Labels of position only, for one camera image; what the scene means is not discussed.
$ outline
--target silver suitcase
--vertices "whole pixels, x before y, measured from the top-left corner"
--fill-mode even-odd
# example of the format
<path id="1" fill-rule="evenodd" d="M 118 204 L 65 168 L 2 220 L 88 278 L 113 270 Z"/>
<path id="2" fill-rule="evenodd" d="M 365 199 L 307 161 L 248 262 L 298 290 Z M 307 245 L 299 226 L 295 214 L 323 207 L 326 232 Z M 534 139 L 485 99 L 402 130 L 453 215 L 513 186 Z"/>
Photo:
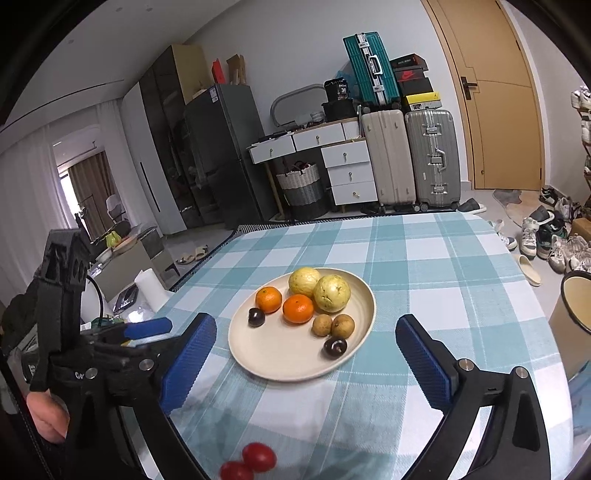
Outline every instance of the silver suitcase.
<path id="1" fill-rule="evenodd" d="M 405 121 L 421 211 L 455 210 L 460 201 L 460 159 L 451 113 L 419 110 L 407 113 Z"/>
<path id="2" fill-rule="evenodd" d="M 382 205 L 415 203 L 413 162 L 400 110 L 368 113 L 361 117 L 374 170 L 378 201 Z"/>

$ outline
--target white sheer curtain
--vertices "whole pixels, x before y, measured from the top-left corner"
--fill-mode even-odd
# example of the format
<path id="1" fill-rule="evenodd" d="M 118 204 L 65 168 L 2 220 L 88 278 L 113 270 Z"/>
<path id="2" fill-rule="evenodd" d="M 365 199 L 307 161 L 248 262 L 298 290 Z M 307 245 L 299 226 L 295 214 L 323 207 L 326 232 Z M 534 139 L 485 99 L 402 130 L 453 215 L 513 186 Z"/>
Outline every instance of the white sheer curtain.
<path id="1" fill-rule="evenodd" d="M 96 106 L 109 168 L 131 225 L 144 223 L 156 226 L 156 218 L 145 197 L 129 152 L 117 102 L 111 100 Z"/>
<path id="2" fill-rule="evenodd" d="M 41 264 L 51 229 L 75 228 L 47 127 L 0 154 L 0 301 L 23 293 Z"/>

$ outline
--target teal suitcase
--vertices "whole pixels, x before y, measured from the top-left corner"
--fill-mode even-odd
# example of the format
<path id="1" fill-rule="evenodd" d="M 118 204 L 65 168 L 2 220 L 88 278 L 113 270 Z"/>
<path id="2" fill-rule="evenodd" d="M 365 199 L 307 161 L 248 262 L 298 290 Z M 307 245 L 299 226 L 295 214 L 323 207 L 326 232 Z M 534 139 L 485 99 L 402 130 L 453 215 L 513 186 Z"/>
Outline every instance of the teal suitcase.
<path id="1" fill-rule="evenodd" d="M 343 39 L 357 77 L 361 99 L 380 108 L 400 107 L 400 91 L 377 32 L 358 33 Z"/>

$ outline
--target doorway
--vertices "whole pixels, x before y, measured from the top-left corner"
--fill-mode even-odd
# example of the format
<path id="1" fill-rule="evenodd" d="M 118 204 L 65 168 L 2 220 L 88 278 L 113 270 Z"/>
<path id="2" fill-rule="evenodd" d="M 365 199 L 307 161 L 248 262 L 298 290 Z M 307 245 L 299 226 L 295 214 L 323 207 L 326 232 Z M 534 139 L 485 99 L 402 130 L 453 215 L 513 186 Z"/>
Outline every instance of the doorway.
<path id="1" fill-rule="evenodd" d="M 462 113 L 474 189 L 539 190 L 541 115 L 533 76 L 495 0 L 422 0 L 446 55 Z"/>

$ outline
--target beige trash can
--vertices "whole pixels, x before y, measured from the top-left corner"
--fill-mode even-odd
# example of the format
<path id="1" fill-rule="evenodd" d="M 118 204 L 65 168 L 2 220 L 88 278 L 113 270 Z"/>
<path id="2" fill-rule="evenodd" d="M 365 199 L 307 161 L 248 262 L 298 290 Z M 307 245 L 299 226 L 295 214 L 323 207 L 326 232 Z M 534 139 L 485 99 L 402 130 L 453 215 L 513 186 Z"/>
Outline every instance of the beige trash can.
<path id="1" fill-rule="evenodd" d="M 564 276 L 550 328 L 570 380 L 591 359 L 591 274 L 573 271 Z"/>

